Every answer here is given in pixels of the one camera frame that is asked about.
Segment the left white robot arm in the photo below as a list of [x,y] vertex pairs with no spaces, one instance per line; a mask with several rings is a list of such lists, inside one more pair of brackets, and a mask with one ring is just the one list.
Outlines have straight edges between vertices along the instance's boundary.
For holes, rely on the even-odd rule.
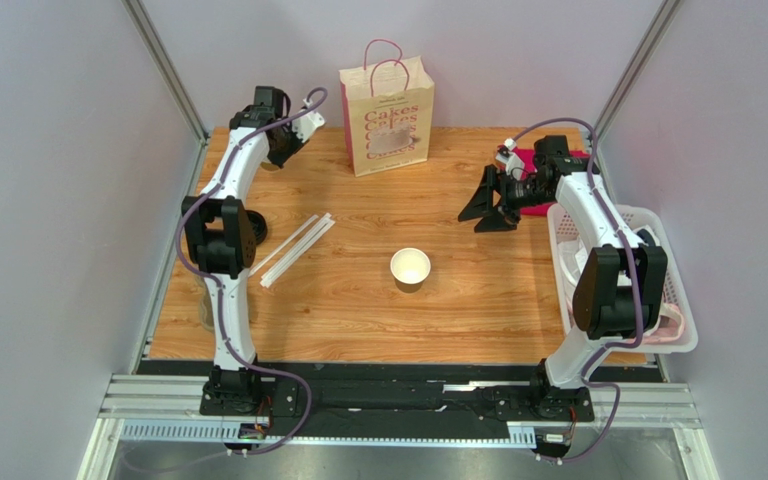
[[258,86],[252,103],[229,123],[224,153],[212,178],[181,204],[177,254],[200,277],[211,302],[215,334],[213,365],[203,387],[204,415],[254,415],[264,405],[262,377],[249,325],[248,276],[263,223],[254,224],[245,206],[257,170],[280,169],[310,140],[324,119],[326,99],[313,89],[296,113],[287,94]]

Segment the single paper coffee cup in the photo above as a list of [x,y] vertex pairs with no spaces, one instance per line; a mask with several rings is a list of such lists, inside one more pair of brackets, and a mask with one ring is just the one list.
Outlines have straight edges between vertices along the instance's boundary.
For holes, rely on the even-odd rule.
[[420,249],[408,247],[398,250],[390,260],[390,272],[396,287],[405,293],[418,291],[431,272],[431,261]]

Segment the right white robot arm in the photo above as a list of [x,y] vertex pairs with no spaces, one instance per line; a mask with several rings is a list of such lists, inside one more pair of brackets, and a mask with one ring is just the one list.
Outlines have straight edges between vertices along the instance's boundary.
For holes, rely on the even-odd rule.
[[535,368],[523,405],[541,419],[572,416],[589,398],[590,372],[614,349],[635,349],[660,317],[668,255],[642,240],[610,203],[593,158],[570,153],[564,135],[536,141],[531,172],[520,173],[506,140],[459,213],[477,233],[516,230],[523,209],[549,203],[574,221],[587,259],[572,295],[573,330]]

